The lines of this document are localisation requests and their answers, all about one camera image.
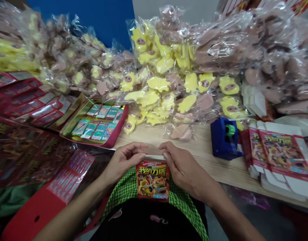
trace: finger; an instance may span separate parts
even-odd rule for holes
[[[137,153],[145,153],[148,154],[148,150],[144,149],[144,148],[137,148],[133,150],[133,154],[137,154]]]
[[[169,166],[171,172],[179,172],[179,170],[177,169],[174,160],[172,159],[172,157],[170,156],[169,153],[167,153],[166,151],[163,151],[163,156],[165,157],[165,160],[167,162],[167,165]]]
[[[145,156],[146,156],[145,153],[137,153],[134,156],[132,156],[129,160],[126,161],[128,169],[131,168],[132,166],[136,166],[141,161],[143,161]]]
[[[159,147],[159,150],[167,150],[168,153],[171,154],[172,157],[175,157],[177,155],[179,148],[176,147],[171,141],[162,143]]]
[[[133,150],[137,149],[137,148],[146,148],[148,147],[147,144],[142,143],[142,142],[132,142],[130,144],[127,144],[125,146],[122,146],[122,152],[126,155],[128,155],[129,153],[133,153]]]

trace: white wall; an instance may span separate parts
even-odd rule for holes
[[[166,4],[183,7],[186,12],[183,21],[191,25],[213,20],[214,12],[218,5],[218,0],[133,0],[135,18],[140,16],[149,19],[160,16],[159,7]]]

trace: hand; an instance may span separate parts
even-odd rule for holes
[[[146,156],[147,144],[132,142],[116,149],[101,177],[107,185],[118,182],[133,166],[139,164]]]
[[[163,150],[174,183],[211,207],[216,201],[215,192],[222,188],[220,184],[197,163],[188,150],[178,148],[170,141],[162,143],[159,149]]]

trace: green tape roll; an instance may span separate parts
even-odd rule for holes
[[[233,136],[235,134],[235,127],[233,125],[225,125],[225,135]]]

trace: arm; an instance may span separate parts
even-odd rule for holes
[[[211,207],[229,240],[265,240],[188,150],[172,142],[162,143],[159,149],[163,150],[175,184]]]
[[[58,213],[35,237],[39,241],[63,241],[75,237],[93,207],[108,189],[145,157],[144,143],[130,143],[117,148],[104,172],[75,200]]]

